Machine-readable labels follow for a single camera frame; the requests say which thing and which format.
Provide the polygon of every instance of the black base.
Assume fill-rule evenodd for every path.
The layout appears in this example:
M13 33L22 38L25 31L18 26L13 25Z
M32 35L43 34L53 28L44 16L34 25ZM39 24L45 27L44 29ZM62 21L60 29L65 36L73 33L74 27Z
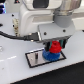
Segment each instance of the black base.
M52 62L57 62L57 61L61 61L61 60L65 60L66 59L64 53L61 51L61 54L62 54L63 58L60 58L57 61L46 62L46 63L43 63L43 64L38 64L38 65L35 65L35 66L31 66L30 61L29 61L29 59L27 57L27 54L30 54L30 53L26 53L25 54L26 55L27 62L28 62L28 65L29 65L30 68L34 68L34 67L38 67L38 66L42 66L42 65L45 65L45 64L49 64L49 63L52 63Z

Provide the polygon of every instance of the metal plate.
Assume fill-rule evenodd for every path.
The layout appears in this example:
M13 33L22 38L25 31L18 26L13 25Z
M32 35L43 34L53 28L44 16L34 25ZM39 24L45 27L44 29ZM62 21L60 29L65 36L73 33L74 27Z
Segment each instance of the metal plate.
M48 63L52 63L52 62L47 61L43 58L42 52L43 52L43 49L26 53L26 58L27 58L27 61L28 61L30 68L41 66L44 64L48 64ZM38 59L35 59L35 53L38 53ZM64 59L66 59L66 57L61 52L60 58L57 61L61 61Z
M75 33L75 26L73 21L67 28L61 28L55 23L42 24L38 26L38 31L41 41L61 40L66 39Z

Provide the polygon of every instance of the cable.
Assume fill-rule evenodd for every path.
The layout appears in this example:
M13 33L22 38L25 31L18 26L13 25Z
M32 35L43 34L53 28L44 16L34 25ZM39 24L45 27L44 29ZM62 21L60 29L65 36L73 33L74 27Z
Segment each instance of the cable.
M24 40L24 41L39 41L39 36L38 33L31 33L31 35L27 35L24 37L16 37L16 36L12 36L12 35L8 35L6 33L3 33L2 31L0 31L0 35L10 38L10 39L16 39L16 40Z

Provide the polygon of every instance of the blue block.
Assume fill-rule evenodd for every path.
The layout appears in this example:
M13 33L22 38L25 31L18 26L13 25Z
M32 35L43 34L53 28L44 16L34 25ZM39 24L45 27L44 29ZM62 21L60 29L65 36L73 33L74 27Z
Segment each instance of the blue block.
M57 61L60 58L60 53L50 53L43 50L43 57L48 61Z

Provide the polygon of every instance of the white table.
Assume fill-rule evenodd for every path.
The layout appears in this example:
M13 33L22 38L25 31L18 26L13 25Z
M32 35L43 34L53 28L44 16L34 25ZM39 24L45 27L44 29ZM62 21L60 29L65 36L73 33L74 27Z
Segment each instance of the white table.
M0 15L0 23L3 23L0 31L14 35L13 18L17 18L17 14L14 14L14 17L11 14ZM0 36L0 46L3 47L3 51L0 52L0 84L10 84L84 61L84 33L82 31L76 32L63 50L67 59L36 68L29 68L25 53L43 48L42 44Z

